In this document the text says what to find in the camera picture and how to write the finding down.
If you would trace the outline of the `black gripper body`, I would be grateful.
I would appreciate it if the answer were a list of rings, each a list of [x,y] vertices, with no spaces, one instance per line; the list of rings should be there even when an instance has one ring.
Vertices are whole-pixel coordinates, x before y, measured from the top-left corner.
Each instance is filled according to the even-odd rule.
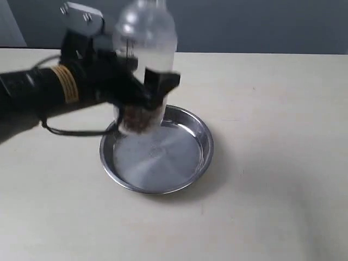
[[[67,30],[60,64],[72,73],[81,101],[141,103],[141,83],[133,75],[138,59],[119,57],[111,49],[95,49],[93,36]]]

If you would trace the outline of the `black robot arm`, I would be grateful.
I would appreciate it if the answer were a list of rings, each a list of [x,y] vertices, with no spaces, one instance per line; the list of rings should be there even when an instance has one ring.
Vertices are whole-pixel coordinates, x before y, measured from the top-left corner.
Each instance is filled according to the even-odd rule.
[[[60,130],[55,135],[102,136],[113,133],[126,120],[127,107],[154,112],[166,95],[179,86],[180,74],[146,69],[145,80],[134,72],[136,57],[120,57],[110,49],[96,49],[93,37],[68,31],[59,62],[36,64],[29,70],[1,73],[1,142],[36,126],[48,128],[49,118],[110,103],[119,108],[116,122],[105,130]]]

